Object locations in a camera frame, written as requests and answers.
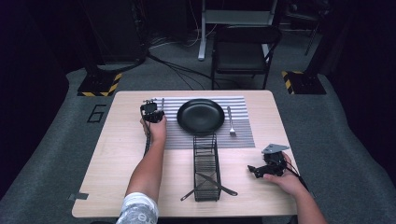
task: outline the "fork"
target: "fork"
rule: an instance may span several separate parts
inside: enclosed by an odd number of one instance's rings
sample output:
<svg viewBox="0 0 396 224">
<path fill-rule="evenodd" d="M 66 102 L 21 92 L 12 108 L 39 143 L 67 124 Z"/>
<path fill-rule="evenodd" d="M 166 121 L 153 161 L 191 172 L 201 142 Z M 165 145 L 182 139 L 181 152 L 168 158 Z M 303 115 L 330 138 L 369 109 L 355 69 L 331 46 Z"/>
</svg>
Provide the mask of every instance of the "fork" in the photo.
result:
<svg viewBox="0 0 396 224">
<path fill-rule="evenodd" d="M 236 135 L 236 132 L 233 129 L 233 116 L 231 115 L 231 108 L 229 106 L 227 106 L 227 111 L 228 111 L 228 118 L 230 119 L 230 125 L 231 125 L 230 135 Z"/>
</svg>

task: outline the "forearm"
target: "forearm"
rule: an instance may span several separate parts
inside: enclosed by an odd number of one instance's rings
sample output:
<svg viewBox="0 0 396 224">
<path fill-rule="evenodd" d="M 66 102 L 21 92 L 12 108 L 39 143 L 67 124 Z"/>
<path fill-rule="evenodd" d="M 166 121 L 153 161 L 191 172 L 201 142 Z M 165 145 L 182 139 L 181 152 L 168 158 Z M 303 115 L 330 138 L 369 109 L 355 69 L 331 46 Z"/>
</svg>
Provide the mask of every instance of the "forearm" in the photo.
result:
<svg viewBox="0 0 396 224">
<path fill-rule="evenodd" d="M 165 140 L 152 142 L 150 148 L 139 164 L 137 164 L 125 195 L 141 192 L 158 202 L 159 189 L 163 176 L 163 151 Z"/>
<path fill-rule="evenodd" d="M 297 217 L 300 224 L 327 223 L 317 203 L 308 191 L 302 191 L 294 196 L 297 203 Z"/>
</svg>

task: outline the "black plate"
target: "black plate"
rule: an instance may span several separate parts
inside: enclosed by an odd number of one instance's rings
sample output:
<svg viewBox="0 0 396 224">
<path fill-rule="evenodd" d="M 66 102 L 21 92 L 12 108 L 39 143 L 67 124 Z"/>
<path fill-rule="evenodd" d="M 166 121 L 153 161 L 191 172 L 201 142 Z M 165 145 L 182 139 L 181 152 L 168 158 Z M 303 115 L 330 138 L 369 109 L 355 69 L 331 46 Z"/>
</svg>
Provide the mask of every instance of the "black plate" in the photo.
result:
<svg viewBox="0 0 396 224">
<path fill-rule="evenodd" d="M 220 105 L 208 99 L 193 99 L 177 111 L 177 123 L 192 134 L 210 134 L 224 122 L 224 111 Z"/>
</svg>

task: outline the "striped placemat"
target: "striped placemat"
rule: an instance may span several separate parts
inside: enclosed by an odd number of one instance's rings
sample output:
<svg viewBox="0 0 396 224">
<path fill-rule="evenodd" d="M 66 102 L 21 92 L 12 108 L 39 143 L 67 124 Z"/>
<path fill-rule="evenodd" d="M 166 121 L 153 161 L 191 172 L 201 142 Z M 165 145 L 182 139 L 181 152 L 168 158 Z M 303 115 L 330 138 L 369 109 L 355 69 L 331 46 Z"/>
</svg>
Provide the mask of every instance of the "striped placemat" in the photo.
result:
<svg viewBox="0 0 396 224">
<path fill-rule="evenodd" d="M 255 147 L 253 134 L 248 119 L 248 109 L 244 96 L 212 96 L 212 97 L 155 97 L 155 103 L 161 109 L 164 98 L 163 111 L 167 118 L 167 141 L 165 149 L 192 149 L 193 135 L 187 133 L 177 123 L 177 111 L 192 99 L 209 99 L 218 103 L 224 111 L 224 124 L 216 131 L 218 148 Z M 236 136 L 230 135 L 230 121 L 227 106 L 233 115 L 233 128 Z"/>
</svg>

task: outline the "black wire rack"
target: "black wire rack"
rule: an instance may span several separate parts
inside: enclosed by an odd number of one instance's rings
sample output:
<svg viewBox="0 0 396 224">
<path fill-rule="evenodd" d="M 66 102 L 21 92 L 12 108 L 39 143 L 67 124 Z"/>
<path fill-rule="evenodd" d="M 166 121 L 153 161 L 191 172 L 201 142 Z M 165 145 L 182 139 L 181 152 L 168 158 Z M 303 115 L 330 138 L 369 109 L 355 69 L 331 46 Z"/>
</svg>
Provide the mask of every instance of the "black wire rack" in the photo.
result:
<svg viewBox="0 0 396 224">
<path fill-rule="evenodd" d="M 221 189 L 201 176 L 209 176 L 213 181 L 221 185 L 216 134 L 194 136 L 193 150 L 195 201 L 217 201 L 220 197 Z"/>
</svg>

